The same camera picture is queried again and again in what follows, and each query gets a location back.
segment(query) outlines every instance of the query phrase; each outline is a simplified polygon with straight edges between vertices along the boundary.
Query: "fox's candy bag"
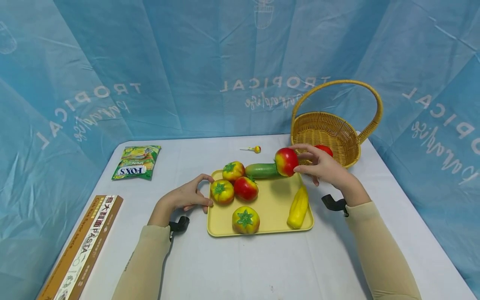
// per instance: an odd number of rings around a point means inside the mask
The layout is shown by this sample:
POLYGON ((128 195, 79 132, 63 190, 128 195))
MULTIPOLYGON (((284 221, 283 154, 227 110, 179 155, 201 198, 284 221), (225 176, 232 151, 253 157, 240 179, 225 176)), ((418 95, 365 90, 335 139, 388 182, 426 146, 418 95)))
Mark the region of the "fox's candy bag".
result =
POLYGON ((134 177, 152 180, 153 167, 161 148, 160 146, 125 147, 112 180, 134 177))

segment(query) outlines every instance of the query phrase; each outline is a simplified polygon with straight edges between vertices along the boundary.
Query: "hand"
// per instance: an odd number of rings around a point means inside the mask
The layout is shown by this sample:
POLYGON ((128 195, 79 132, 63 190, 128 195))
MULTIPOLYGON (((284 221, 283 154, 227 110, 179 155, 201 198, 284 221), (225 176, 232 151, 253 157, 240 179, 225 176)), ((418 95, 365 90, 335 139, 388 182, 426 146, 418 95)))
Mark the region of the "hand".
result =
POLYGON ((197 204, 203 205, 204 212, 207 213, 208 207, 213 206, 213 201, 205 198, 198 190, 198 185, 203 180, 208 180, 210 183, 214 182, 212 176, 200 174, 194 180, 167 193, 160 201, 169 202, 174 210, 183 208, 183 211, 188 211, 197 204))
POLYGON ((311 165, 299 165, 293 169, 294 172, 310 175, 315 186, 319 185, 318 180, 332 184, 341 190, 342 186, 352 180, 352 175, 337 163, 327 152, 307 144, 295 144, 290 149, 307 150, 298 155, 298 159, 307 159, 311 165))
POLYGON ((214 181, 211 176, 200 174, 194 180, 170 191, 158 200, 148 225, 168 226, 170 215, 177 208, 183 208, 183 211, 188 211, 199 204, 203 205, 204 212, 207 213, 208 207, 213 206, 213 201, 205 198, 198 190, 198 184, 203 180, 214 181))

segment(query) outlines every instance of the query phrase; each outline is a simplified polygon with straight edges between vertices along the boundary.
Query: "basket handle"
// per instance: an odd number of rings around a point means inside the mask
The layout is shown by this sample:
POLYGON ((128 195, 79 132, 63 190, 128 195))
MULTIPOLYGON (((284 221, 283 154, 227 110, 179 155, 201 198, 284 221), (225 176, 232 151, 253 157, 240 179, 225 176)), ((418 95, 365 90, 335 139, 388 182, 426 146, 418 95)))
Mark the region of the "basket handle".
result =
POLYGON ((380 95, 377 93, 377 91, 375 91, 375 89, 373 87, 371 87, 370 85, 364 83, 364 82, 361 82, 361 81, 357 81, 357 80, 333 80, 333 81, 329 81, 329 82, 326 82, 324 84, 321 84, 321 85, 318 85, 316 87, 314 87, 313 89, 311 89, 310 91, 308 91, 307 93, 305 93, 299 100, 298 102, 295 104, 295 106, 293 107, 293 111, 292 111, 292 125, 291 125, 291 129, 290 129, 290 132, 293 132, 293 123, 295 122, 295 117, 297 116, 297 112, 300 108, 300 105, 302 105, 303 101, 305 101, 305 99, 307 99, 308 97, 310 97, 313 93, 315 93, 316 91, 318 90, 321 90, 323 89, 324 87, 328 87, 328 86, 331 86, 331 85, 334 85, 334 84, 356 84, 356 85, 361 85, 363 87, 366 87, 367 89, 370 90, 370 92, 372 92, 372 94, 375 96, 375 99, 377 100, 377 112, 375 113, 375 117, 373 117, 373 120, 370 122, 370 124, 368 124, 367 127, 365 127, 365 129, 358 135, 359 137, 359 141, 360 141, 360 144, 363 143, 367 137, 377 128, 378 124, 380 123, 380 119, 382 118, 382 114, 383 114, 383 111, 384 111, 384 105, 382 103, 382 99, 380 98, 380 95))

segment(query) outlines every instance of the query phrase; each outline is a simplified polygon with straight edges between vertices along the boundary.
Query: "white tablecloth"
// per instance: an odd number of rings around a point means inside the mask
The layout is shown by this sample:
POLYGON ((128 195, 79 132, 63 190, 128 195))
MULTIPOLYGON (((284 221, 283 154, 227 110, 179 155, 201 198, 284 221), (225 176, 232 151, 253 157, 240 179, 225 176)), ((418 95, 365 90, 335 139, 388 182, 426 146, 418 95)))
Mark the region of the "white tablecloth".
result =
MULTIPOLYGON (((95 187, 98 194, 125 200, 81 299, 108 300, 130 258, 142 226, 157 200, 200 173, 234 160, 244 165, 271 162, 289 135, 249 136, 121 144, 95 187), (162 146, 152 181, 110 178, 127 145, 162 146), (240 151, 260 145, 262 152, 240 151)), ((375 201, 403 251, 425 300, 474 300, 470 289, 429 231, 369 141, 350 171, 375 201)), ((174 238, 166 259, 162 300, 361 300, 371 299, 355 243, 341 212, 328 211, 320 198, 341 194, 327 184, 307 182, 315 225, 310 231, 253 237, 213 238, 206 215, 195 209, 188 230, 174 238)), ((208 195, 208 184, 201 191, 208 195)))

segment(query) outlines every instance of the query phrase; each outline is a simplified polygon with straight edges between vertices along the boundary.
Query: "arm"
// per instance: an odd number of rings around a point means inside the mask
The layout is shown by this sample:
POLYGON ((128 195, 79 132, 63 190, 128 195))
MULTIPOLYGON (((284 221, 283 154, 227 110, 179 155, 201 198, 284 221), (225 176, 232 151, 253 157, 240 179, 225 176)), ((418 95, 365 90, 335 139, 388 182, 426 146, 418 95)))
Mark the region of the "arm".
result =
POLYGON ((112 300, 157 300, 162 283, 163 261, 170 249, 170 216, 177 208, 187 211, 197 204, 204 211, 213 202, 198 191, 202 180, 213 182, 211 176, 201 174, 194 180, 174 189, 160 199, 153 209, 147 226, 123 270, 112 300))
POLYGON ((160 200, 142 228, 140 240, 123 270, 112 300, 157 300, 162 282, 163 261, 170 249, 168 201, 160 200))
POLYGON ((316 186, 321 180, 342 192, 349 213, 347 223, 357 242, 360 263, 373 298, 419 300, 420 293, 407 261, 360 181, 320 149, 307 144, 290 148, 307 150, 298 158, 312 162, 309 166, 295 167, 295 172, 310 175, 316 186))
POLYGON ((346 218, 353 232, 365 278, 376 300, 421 299, 405 257, 362 184, 349 175, 340 190, 347 201, 346 218))

